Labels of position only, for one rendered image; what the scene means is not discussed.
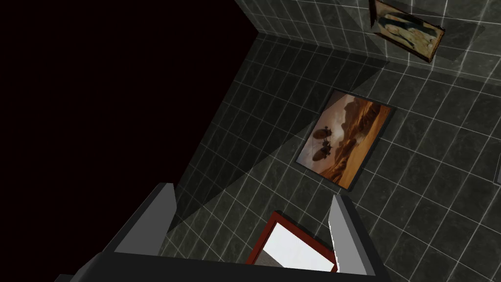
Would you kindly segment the red framed white window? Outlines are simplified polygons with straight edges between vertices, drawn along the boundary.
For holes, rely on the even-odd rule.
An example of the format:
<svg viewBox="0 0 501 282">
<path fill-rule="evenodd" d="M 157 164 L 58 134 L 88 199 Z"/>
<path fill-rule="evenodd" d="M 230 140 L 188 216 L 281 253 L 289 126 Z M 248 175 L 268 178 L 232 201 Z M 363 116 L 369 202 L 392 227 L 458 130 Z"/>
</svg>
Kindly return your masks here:
<svg viewBox="0 0 501 282">
<path fill-rule="evenodd" d="M 246 264 L 337 272 L 334 251 L 274 211 Z"/>
</svg>

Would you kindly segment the orange desert landscape picture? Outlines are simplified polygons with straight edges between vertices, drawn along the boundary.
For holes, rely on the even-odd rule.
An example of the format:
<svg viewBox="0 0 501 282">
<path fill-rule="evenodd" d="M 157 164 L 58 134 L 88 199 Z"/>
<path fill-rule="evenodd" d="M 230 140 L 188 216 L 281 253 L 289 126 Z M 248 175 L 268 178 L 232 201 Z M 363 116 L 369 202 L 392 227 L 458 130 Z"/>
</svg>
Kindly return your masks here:
<svg viewBox="0 0 501 282">
<path fill-rule="evenodd" d="M 351 191 L 395 107 L 334 90 L 305 137 L 296 163 Z"/>
</svg>

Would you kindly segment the brown framed pale picture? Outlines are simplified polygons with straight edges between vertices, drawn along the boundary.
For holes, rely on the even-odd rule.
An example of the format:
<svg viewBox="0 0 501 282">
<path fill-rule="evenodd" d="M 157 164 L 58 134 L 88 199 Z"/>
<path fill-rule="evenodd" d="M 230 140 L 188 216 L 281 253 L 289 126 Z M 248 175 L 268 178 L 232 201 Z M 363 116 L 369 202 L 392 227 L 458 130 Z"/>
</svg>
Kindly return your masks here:
<svg viewBox="0 0 501 282">
<path fill-rule="evenodd" d="M 445 34 L 445 29 L 432 25 L 380 0 L 368 0 L 371 31 L 431 63 Z"/>
</svg>

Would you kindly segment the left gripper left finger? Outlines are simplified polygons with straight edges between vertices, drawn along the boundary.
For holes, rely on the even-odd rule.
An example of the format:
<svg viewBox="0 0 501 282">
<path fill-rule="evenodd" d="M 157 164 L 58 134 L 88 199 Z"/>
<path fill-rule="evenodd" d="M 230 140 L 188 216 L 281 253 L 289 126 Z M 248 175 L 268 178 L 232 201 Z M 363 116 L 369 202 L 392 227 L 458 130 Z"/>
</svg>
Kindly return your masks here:
<svg viewBox="0 0 501 282">
<path fill-rule="evenodd" d="M 103 251 L 156 256 L 176 209 L 173 184 L 159 183 Z"/>
</svg>

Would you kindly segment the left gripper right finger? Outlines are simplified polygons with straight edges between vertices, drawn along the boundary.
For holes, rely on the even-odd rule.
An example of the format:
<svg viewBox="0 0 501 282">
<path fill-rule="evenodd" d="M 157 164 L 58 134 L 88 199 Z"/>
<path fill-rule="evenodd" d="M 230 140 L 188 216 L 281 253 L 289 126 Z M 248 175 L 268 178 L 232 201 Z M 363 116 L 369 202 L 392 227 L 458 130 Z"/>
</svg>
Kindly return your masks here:
<svg viewBox="0 0 501 282">
<path fill-rule="evenodd" d="M 348 196 L 333 196 L 328 223 L 338 272 L 387 276 L 387 268 Z"/>
</svg>

